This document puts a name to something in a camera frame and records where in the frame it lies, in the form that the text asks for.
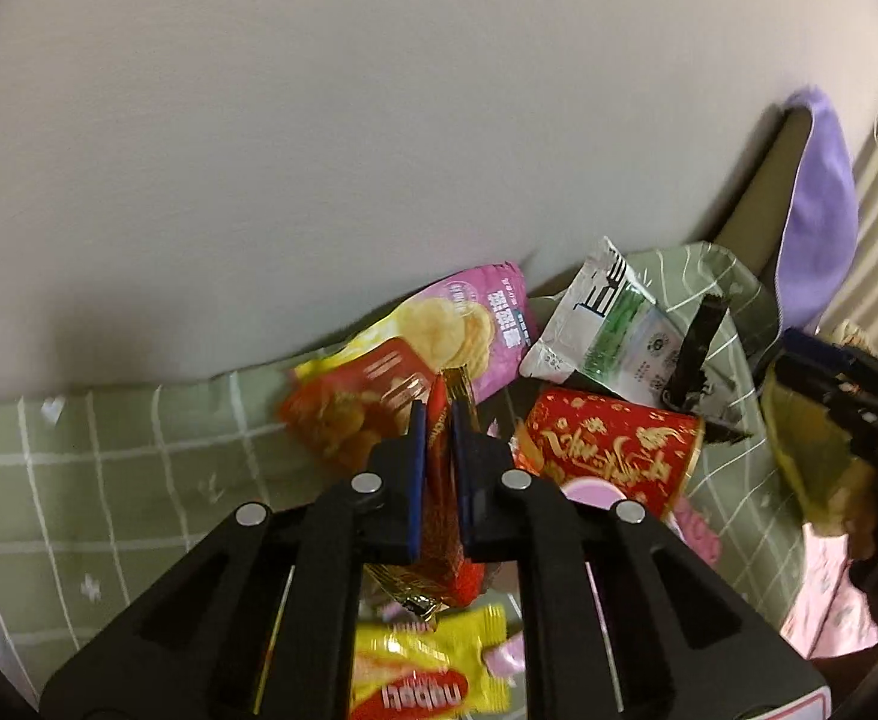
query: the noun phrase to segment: snack bag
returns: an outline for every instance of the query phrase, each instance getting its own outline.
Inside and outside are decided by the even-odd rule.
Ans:
[[[433,377],[408,343],[390,338],[300,386],[278,418],[317,457],[358,473],[380,440],[405,434],[412,401]]]
[[[519,372],[555,384],[594,382],[633,403],[658,407],[681,347],[682,333],[605,238],[562,295]]]
[[[444,370],[429,392],[426,406],[425,490],[422,497],[421,555],[411,566],[368,567],[395,600],[422,619],[429,619],[439,604],[467,607],[482,591],[483,563],[463,554],[459,517],[452,480],[451,403],[465,400],[478,427],[475,403],[466,367]],[[427,603],[433,599],[433,605]]]
[[[389,338],[403,338],[433,374],[467,367],[475,399],[482,402],[516,378],[532,342],[527,314],[525,279],[516,265],[472,268],[408,298],[338,353],[298,365],[296,378],[308,381]]]
[[[508,683],[490,675],[482,661],[483,650],[500,645],[505,637],[500,605],[443,617],[434,632],[360,623],[349,720],[506,712]]]
[[[659,518],[690,478],[705,432],[698,416],[558,386],[538,396],[525,429],[522,463],[560,485],[582,476],[605,479]]]

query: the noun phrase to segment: green plaid fabric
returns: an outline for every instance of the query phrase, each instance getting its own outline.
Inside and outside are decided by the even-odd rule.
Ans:
[[[708,290],[733,300],[711,362],[738,383],[754,437],[704,451],[688,494],[722,538],[719,573],[778,626],[802,576],[801,517],[765,444],[746,362],[775,335],[775,303],[718,247],[629,260],[681,327]],[[287,509],[325,488],[329,475],[272,418],[289,371],[310,356],[197,384],[0,404],[0,615],[37,693],[237,506]],[[528,384],[486,411],[507,400],[514,410]],[[490,600],[512,608],[514,597]],[[521,682],[511,720],[524,714]]]

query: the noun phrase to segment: silver screw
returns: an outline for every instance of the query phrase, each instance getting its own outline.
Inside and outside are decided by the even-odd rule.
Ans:
[[[502,483],[509,490],[528,490],[532,477],[521,469],[509,469],[502,474]]]
[[[630,525],[637,525],[645,519],[645,507],[637,501],[621,501],[615,504],[615,517]]]
[[[372,493],[377,493],[381,487],[382,477],[377,473],[365,471],[365,473],[357,473],[352,477],[352,489],[355,490],[356,493],[370,495]]]
[[[245,528],[254,528],[265,522],[269,512],[260,503],[247,503],[239,507],[235,512],[235,521]]]

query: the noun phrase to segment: purple cloth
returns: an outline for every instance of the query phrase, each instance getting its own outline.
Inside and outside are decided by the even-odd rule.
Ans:
[[[807,108],[812,129],[776,264],[780,332],[818,322],[849,272],[858,237],[852,161],[829,98],[819,89],[804,89],[786,107]]]

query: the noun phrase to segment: white wall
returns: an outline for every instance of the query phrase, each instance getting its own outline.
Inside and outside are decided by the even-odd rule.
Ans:
[[[680,242],[807,83],[858,151],[878,0],[0,0],[0,395]]]

